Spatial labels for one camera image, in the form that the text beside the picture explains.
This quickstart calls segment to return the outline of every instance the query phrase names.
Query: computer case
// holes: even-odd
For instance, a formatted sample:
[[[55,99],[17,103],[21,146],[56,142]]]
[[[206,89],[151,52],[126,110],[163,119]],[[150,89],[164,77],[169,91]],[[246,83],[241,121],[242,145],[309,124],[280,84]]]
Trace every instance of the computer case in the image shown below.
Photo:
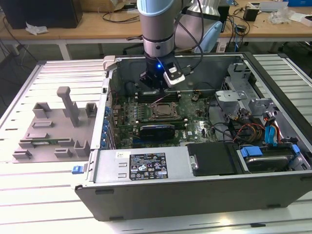
[[[0,6],[13,29],[26,22],[48,28],[76,28],[82,18],[80,0],[0,0]]]

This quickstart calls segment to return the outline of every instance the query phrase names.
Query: table leg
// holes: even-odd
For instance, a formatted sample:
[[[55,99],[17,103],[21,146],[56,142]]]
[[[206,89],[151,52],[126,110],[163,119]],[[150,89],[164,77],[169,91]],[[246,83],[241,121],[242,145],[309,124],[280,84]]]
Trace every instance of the table leg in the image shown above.
[[[20,55],[20,52],[19,52],[19,50],[18,50],[18,48],[17,48],[16,45],[10,45],[10,44],[8,44],[8,45],[6,45],[6,48],[8,48],[8,50],[9,50],[14,56]]]
[[[99,44],[97,44],[97,46],[98,46],[99,55],[101,55],[101,56],[104,55],[102,44],[99,43]]]
[[[60,52],[62,53],[63,59],[64,60],[72,60],[72,56],[69,52],[68,45],[67,44],[59,44],[58,46],[59,46]]]
[[[272,43],[272,46],[271,46],[271,48],[269,49],[269,53],[275,53],[275,47],[276,47],[276,45],[277,45],[277,42],[275,41],[275,42],[273,42]]]
[[[226,48],[227,42],[226,41],[219,41],[218,42],[218,46],[216,48],[216,52],[217,53],[224,53],[225,52],[225,48]]]

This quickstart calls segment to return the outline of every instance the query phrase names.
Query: label sticker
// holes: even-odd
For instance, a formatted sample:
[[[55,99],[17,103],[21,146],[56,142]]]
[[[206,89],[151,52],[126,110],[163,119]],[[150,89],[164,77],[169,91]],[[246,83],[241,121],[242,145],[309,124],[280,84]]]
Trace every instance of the label sticker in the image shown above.
[[[131,180],[168,178],[165,153],[129,155],[129,158]]]
[[[116,152],[116,158],[130,158],[130,151]]]

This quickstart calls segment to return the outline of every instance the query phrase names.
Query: blue clip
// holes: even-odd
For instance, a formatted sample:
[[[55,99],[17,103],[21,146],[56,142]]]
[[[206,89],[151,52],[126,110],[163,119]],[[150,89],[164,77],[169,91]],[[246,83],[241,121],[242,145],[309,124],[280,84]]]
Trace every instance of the blue clip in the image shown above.
[[[265,143],[272,144],[273,146],[276,146],[277,143],[274,142],[274,135],[275,135],[275,128],[272,126],[267,126],[265,128],[265,135],[264,135]]]
[[[83,166],[75,166],[73,169],[72,169],[72,174],[73,175],[76,175],[76,174],[83,174]]]
[[[298,155],[300,153],[300,149],[297,145],[292,145],[292,150],[294,151],[294,153],[296,155]]]
[[[106,106],[105,107],[105,116],[108,116],[110,113],[111,113],[111,109],[108,106]]]
[[[262,156],[263,153],[259,146],[247,146],[240,150],[243,157]]]

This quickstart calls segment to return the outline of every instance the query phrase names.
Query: gray plastic part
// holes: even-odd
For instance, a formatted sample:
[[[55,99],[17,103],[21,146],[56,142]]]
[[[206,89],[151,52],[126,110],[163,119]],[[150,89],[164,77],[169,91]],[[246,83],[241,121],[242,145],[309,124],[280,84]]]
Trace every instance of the gray plastic part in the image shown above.
[[[52,121],[38,121],[33,123],[33,128],[52,128]]]
[[[46,112],[50,112],[51,109],[46,102],[38,102],[33,108],[33,112],[37,118],[48,118]]]
[[[15,159],[30,159],[31,153],[28,150],[15,150],[13,157]]]
[[[74,141],[72,138],[69,138],[68,140],[60,140],[58,144],[60,147],[70,147],[74,145]]]
[[[71,157],[73,155],[68,148],[56,148],[54,154],[56,157]]]
[[[34,117],[31,122],[24,138],[20,140],[19,145],[21,148],[27,149],[32,154],[30,159],[15,159],[14,163],[23,162],[59,162],[59,161],[83,161],[85,157],[80,157],[75,149],[74,144],[79,141],[81,144],[86,140],[91,142],[94,129],[94,123],[96,118],[88,118],[85,108],[79,108],[79,127],[74,128],[70,119],[66,118],[62,109],[52,109],[47,112],[49,121],[53,122],[53,125],[49,128],[33,128],[35,122],[40,122],[40,119]],[[71,146],[62,146],[59,144],[36,144],[33,145],[30,140],[26,139],[28,134],[41,134],[47,133],[49,138],[47,141],[53,141],[57,139],[70,140],[72,139]],[[71,157],[56,157],[54,152],[56,148],[69,148],[72,153]]]
[[[28,148],[34,148],[35,146],[33,145],[33,143],[31,143],[30,140],[20,140],[19,141],[19,146],[22,149],[28,149]]]
[[[95,118],[97,116],[98,108],[95,103],[86,104],[86,113],[88,118]]]
[[[83,146],[79,144],[79,141],[76,141],[74,150],[78,157],[88,157],[90,155],[90,145],[87,140],[84,142]]]
[[[79,116],[79,109],[78,109],[77,103],[76,103],[75,101],[73,101],[73,106],[74,106],[74,113],[75,113],[75,115],[78,115],[78,116]],[[70,117],[70,115],[69,115],[69,113],[68,113],[68,110],[63,109],[63,112],[64,112],[64,115],[65,115],[66,118],[69,118],[69,117]]]
[[[48,138],[47,133],[29,133],[25,138],[26,139],[45,139]]]
[[[70,88],[68,86],[61,86],[58,88],[57,95],[63,100],[66,108],[65,116],[69,117],[73,126],[79,126],[79,118],[77,115],[77,105],[70,99]]]

